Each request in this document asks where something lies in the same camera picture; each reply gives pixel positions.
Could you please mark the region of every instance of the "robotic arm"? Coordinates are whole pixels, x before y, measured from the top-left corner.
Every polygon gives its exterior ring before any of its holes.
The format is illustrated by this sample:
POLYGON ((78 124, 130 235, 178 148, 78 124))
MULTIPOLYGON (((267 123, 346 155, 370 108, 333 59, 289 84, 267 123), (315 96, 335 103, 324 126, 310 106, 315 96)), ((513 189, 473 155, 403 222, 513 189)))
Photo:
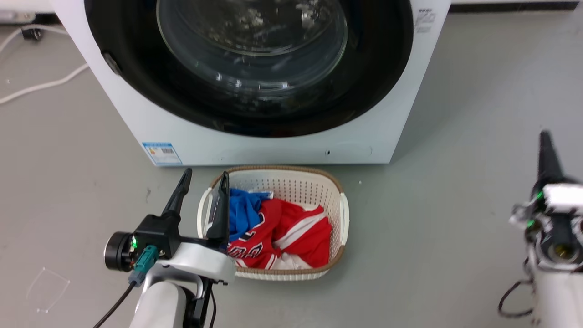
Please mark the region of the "robotic arm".
POLYGON ((550 134, 540 133, 538 181, 531 200, 515 205, 510 222, 524 230, 528 280, 518 281, 498 306, 501 316, 533 314, 544 328, 583 328, 583 184, 563 175, 550 134), (508 313, 503 303, 520 284, 530 284, 534 307, 508 313))
POLYGON ((207 239, 182 237, 178 232, 182 199, 188 193, 191 177, 192 169, 187 169, 161 216, 150 214, 133 233, 116 232, 107 242, 107 268, 132 271, 130 288, 124 295, 143 283, 130 328, 202 328, 209 300, 215 300, 213 285, 227 285, 235 278, 236 267, 225 253, 229 240, 229 176, 223 173, 213 191, 207 239), (187 289, 181 282, 195 284, 196 289, 187 289))

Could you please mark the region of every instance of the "red and white clothing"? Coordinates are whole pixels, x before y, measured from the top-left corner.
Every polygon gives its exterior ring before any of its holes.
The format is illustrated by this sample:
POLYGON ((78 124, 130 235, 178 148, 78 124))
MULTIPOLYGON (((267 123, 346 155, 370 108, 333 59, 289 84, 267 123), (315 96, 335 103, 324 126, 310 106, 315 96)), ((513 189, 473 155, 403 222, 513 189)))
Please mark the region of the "red and white clothing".
POLYGON ((263 201, 259 217, 258 225, 227 248, 238 266, 287 270, 328 264, 332 226, 321 206, 306 211, 274 198, 263 201))

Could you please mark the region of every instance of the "blue and white sticker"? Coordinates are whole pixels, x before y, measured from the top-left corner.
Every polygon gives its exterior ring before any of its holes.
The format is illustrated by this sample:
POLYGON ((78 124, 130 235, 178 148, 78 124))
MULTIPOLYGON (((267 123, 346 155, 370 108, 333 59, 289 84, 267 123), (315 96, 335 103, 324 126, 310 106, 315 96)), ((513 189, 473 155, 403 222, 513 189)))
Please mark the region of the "blue and white sticker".
POLYGON ((171 143, 143 142, 146 152, 156 165, 182 165, 182 161, 171 143))

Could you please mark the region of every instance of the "brown basket rim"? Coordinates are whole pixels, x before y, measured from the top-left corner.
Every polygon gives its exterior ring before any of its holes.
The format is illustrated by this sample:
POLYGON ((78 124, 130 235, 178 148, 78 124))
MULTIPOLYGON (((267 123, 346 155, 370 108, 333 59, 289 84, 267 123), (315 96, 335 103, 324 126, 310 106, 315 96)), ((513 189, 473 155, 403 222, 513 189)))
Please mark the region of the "brown basket rim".
MULTIPOLYGON (((248 170, 287 170, 287 171, 314 173, 314 174, 322 175, 322 176, 329 178, 334 183, 334 185, 336 185, 336 188, 338 188, 338 191, 341 194, 344 193, 344 189, 342 188, 342 186, 340 185, 338 180, 333 175, 331 175, 330 173, 323 171, 323 170, 307 168, 304 166, 245 165, 245 166, 236 166, 234 168, 229 168, 226 170, 226 172, 232 173, 232 172, 237 172, 237 171, 248 171, 248 170)), ((222 177, 222 175, 218 175, 218 177, 215 178, 214 181, 210 184, 210 187, 214 188, 215 185, 220 181, 221 177, 222 177)), ((330 262, 328 262, 328 264, 326 264, 323 267, 319 267, 319 268, 302 269, 302 270, 265 270, 265 269, 257 269, 257 268, 237 267, 237 271, 242 272, 242 273, 264 274, 264 275, 302 275, 302 274, 321 273, 321 272, 330 270, 333 266, 335 266, 340 261, 340 258, 344 254, 344 248, 345 248, 344 245, 340 245, 340 248, 338 249, 336 256, 334 256, 334 258, 332 258, 332 260, 330 260, 330 262)))

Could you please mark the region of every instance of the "front-load washer door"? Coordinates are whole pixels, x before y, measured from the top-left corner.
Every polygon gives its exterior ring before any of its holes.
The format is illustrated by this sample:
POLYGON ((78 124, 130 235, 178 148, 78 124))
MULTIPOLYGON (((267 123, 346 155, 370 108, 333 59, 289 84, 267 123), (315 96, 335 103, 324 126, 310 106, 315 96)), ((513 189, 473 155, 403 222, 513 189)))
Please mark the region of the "front-load washer door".
POLYGON ((112 70, 161 108, 255 137, 362 115, 409 59, 408 0, 85 0, 112 70))

